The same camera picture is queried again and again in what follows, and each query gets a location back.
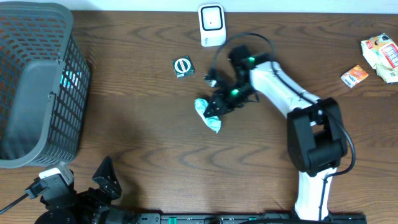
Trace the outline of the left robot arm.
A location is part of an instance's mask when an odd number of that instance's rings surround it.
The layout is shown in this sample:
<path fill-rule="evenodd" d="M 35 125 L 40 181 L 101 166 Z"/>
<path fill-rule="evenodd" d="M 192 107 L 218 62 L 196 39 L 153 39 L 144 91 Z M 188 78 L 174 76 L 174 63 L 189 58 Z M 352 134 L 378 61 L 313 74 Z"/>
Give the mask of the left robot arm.
<path fill-rule="evenodd" d="M 39 174 L 40 202 L 47 211 L 37 223 L 135 223 L 136 214 L 112 205 L 121 197 L 122 189 L 114 171 L 112 159 L 107 156 L 97 168 L 92 187 L 78 193 L 74 188 L 75 176 L 68 164 L 61 162 Z"/>

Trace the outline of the green round-label ointment box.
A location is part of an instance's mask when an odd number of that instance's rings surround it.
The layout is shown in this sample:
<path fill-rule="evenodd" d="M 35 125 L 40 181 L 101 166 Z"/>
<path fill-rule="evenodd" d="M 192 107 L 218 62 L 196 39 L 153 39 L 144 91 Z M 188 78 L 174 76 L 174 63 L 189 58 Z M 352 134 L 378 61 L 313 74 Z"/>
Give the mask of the green round-label ointment box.
<path fill-rule="evenodd" d="M 183 78 L 195 73 L 195 68 L 188 55 L 173 60 L 172 67 L 177 78 Z"/>

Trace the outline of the small orange snack packet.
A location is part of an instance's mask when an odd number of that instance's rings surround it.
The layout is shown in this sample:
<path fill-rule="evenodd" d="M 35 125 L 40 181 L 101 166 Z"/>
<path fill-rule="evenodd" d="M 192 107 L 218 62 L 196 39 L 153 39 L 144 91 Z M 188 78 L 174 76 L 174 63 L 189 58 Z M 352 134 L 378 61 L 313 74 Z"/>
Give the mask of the small orange snack packet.
<path fill-rule="evenodd" d="M 358 83 L 363 81 L 369 76 L 369 74 L 364 71 L 359 65 L 353 67 L 346 73 L 342 74 L 341 80 L 350 88 L 353 88 Z"/>

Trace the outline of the teal wet wipes pack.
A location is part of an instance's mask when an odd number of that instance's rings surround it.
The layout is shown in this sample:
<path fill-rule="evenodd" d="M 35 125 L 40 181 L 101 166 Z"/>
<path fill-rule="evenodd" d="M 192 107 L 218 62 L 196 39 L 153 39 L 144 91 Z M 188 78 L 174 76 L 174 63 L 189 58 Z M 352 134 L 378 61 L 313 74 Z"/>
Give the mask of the teal wet wipes pack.
<path fill-rule="evenodd" d="M 198 113 L 202 121 L 206 124 L 208 128 L 214 131 L 216 134 L 219 133 L 221 129 L 221 120 L 217 116 L 205 117 L 205 110 L 207 109 L 209 103 L 203 98 L 197 98 L 194 101 L 195 111 Z"/>

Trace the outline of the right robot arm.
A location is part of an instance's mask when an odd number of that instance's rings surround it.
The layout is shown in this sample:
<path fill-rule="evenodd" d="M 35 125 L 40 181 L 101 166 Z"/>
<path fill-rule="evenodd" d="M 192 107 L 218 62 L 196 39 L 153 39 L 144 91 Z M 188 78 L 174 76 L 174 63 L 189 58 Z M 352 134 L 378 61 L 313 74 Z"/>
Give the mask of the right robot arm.
<path fill-rule="evenodd" d="M 294 212 L 301 220 L 325 221 L 331 181 L 348 152 L 338 103 L 303 89 L 269 53 L 231 53 L 229 61 L 235 84 L 228 84 L 215 67 L 205 76 L 216 91 L 204 117 L 230 113 L 253 93 L 264 95 L 287 121 L 287 151 L 299 176 Z"/>

